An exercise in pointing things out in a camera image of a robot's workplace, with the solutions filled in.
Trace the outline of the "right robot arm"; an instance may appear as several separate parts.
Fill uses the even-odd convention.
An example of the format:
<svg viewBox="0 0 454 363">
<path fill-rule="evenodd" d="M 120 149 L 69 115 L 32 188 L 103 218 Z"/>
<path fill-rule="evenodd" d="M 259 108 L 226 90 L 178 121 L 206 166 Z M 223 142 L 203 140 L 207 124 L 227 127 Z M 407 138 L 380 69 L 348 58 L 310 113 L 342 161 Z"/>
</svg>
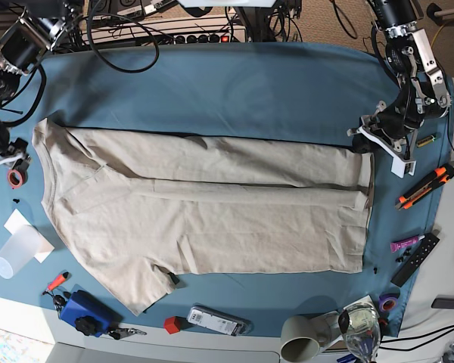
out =
<svg viewBox="0 0 454 363">
<path fill-rule="evenodd" d="M 10 129 L 25 123 L 39 106 L 45 91 L 44 56 L 52 53 L 79 24 L 83 1 L 19 1 L 23 12 L 0 38 L 0 110 L 20 94 L 20 79 L 36 73 L 41 82 L 36 98 L 27 113 L 14 121 L 0 120 L 0 165 L 13 168 L 28 163 L 28 143 L 10 141 Z"/>
</svg>

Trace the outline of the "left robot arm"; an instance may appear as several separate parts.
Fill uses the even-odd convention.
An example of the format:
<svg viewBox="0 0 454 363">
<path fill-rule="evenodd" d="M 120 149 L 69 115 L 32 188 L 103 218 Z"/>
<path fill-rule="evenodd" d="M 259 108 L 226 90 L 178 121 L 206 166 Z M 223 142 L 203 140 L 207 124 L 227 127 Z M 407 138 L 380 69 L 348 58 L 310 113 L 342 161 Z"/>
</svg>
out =
<svg viewBox="0 0 454 363">
<path fill-rule="evenodd" d="M 387 145 L 406 146 L 408 160 L 415 133 L 426 119 L 441 118 L 451 107 L 446 74 L 438 64 L 425 30 L 418 26 L 423 11 L 417 1 L 368 1 L 372 47 L 383 71 L 398 87 L 396 99 L 365 115 L 350 129 L 353 151 L 365 154 Z"/>
</svg>

